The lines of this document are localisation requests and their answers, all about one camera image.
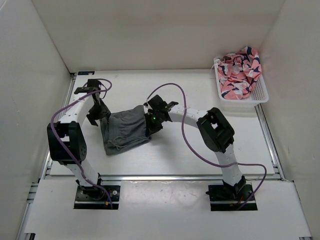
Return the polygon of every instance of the table surface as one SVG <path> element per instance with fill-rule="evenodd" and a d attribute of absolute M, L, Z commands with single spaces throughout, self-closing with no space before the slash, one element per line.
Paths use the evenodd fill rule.
<path fill-rule="evenodd" d="M 177 83 L 185 91 L 187 107 L 209 110 L 221 108 L 216 79 L 209 70 L 121 70 L 96 71 L 94 75 L 78 75 L 74 90 L 90 78 L 112 81 L 112 89 L 103 100 L 111 112 L 132 109 L 146 101 L 158 86 Z M 183 103 L 176 86 L 165 86 L 156 94 L 164 101 Z M 235 130 L 234 152 L 239 163 L 260 163 L 274 174 L 272 159 L 254 108 L 246 112 L 228 112 L 221 109 Z M 100 127 L 90 125 L 86 119 L 82 132 L 87 144 L 87 159 L 101 175 L 221 175 L 221 169 L 198 159 L 186 146 L 181 124 L 164 122 L 163 129 L 152 135 L 152 140 L 127 152 L 107 156 L 103 147 Z M 218 163 L 215 154 L 203 142 L 198 129 L 185 126 L 188 141 L 194 149 L 208 160 Z M 264 170 L 258 166 L 240 166 L 245 175 L 260 175 Z M 64 166 L 53 162 L 50 175 L 72 175 Z"/>
<path fill-rule="evenodd" d="M 259 182 L 252 182 L 253 188 Z M 309 237 L 292 182 L 266 181 L 257 211 L 210 211 L 206 181 L 123 181 L 119 210 L 73 209 L 77 184 L 41 180 L 25 232 L 35 240 L 298 240 Z"/>

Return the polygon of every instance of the pink and navy fabric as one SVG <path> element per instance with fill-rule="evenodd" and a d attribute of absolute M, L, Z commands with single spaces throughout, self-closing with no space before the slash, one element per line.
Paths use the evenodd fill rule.
<path fill-rule="evenodd" d="M 217 69 L 222 97 L 233 100 L 249 97 L 262 71 L 258 51 L 249 46 L 224 55 Z"/>

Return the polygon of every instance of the crumpled cloth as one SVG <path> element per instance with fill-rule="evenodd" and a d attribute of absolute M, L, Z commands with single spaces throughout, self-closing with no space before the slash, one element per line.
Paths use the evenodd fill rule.
<path fill-rule="evenodd" d="M 146 135 L 147 123 L 143 105 L 111 113 L 100 120 L 103 146 L 107 155 L 126 152 L 151 140 Z"/>
<path fill-rule="evenodd" d="M 249 46 L 224 55 L 218 60 L 217 69 L 221 95 L 232 100 L 249 97 L 262 74 L 258 51 Z"/>

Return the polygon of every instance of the white basket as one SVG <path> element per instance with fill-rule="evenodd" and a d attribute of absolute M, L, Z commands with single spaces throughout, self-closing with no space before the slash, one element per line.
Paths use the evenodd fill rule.
<path fill-rule="evenodd" d="M 258 81 L 256 82 L 255 88 L 250 93 L 249 97 L 243 98 L 240 100 L 223 98 L 221 95 L 220 83 L 219 83 L 219 77 L 218 77 L 218 61 L 219 60 L 220 60 L 220 57 L 216 57 L 214 59 L 214 71 L 215 71 L 216 86 L 218 89 L 218 95 L 219 95 L 222 107 L 226 109 L 232 109 L 232 110 L 251 109 L 251 108 L 254 108 L 256 105 L 261 103 L 266 103 L 269 100 L 269 95 L 267 92 L 265 80 L 262 74 L 260 75 Z"/>

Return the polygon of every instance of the gray cloth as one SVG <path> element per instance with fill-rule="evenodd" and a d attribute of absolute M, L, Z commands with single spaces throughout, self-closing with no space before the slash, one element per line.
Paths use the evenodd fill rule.
<path fill-rule="evenodd" d="M 109 119 L 100 120 L 103 146 L 107 155 L 128 151 L 146 144 L 150 137 L 146 136 L 146 118 L 143 105 L 134 109 L 111 113 Z"/>

